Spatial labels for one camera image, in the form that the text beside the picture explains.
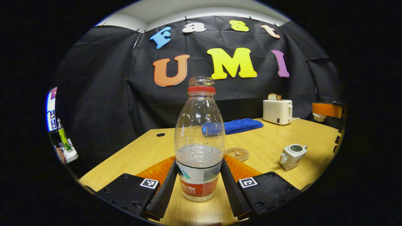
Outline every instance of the computer monitor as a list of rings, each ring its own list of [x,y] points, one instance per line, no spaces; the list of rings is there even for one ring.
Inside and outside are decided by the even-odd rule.
[[[47,94],[46,100],[46,122],[47,130],[49,132],[57,130],[57,121],[55,113],[55,102],[56,102],[56,92],[57,87],[51,89]]]

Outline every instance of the cork coaster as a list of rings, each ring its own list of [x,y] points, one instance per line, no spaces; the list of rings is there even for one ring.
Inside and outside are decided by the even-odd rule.
[[[241,162],[246,161],[250,157],[249,152],[243,148],[227,149],[224,154],[229,155],[230,157],[233,157]]]

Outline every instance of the white toaster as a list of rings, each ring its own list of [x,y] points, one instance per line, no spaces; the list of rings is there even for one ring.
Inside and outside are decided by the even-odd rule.
[[[292,101],[263,101],[263,119],[279,125],[292,122]]]

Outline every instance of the black cloth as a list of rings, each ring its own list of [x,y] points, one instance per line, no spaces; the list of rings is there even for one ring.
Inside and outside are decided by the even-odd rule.
[[[245,22],[249,31],[233,30],[230,20]],[[204,23],[206,30],[182,32],[194,22]],[[275,29],[281,38],[272,37],[261,25]],[[168,26],[172,27],[170,42],[156,49],[150,37]],[[292,100],[293,116],[311,121],[313,102],[341,101],[336,68],[314,39],[293,22],[276,27],[236,16],[205,16],[145,34],[122,27],[92,28],[68,52],[56,74],[56,116],[90,170],[148,130],[175,127],[188,99],[189,79],[214,73],[207,50],[222,48],[233,57],[239,47],[251,51],[258,76],[241,78],[237,73],[233,78],[224,68],[228,77],[215,80],[214,85],[224,121],[262,117],[262,101],[269,93]],[[278,76],[273,49],[284,53],[290,77]],[[152,64],[170,59],[166,70],[173,77],[177,74],[174,58],[184,54],[190,55],[186,78],[174,86],[158,86]]]

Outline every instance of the folded towel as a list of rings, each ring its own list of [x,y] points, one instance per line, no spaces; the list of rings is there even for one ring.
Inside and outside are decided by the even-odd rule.
[[[261,123],[260,121],[253,119],[233,120],[225,122],[224,124],[225,124],[225,133],[227,135],[257,129],[264,126],[264,124]]]

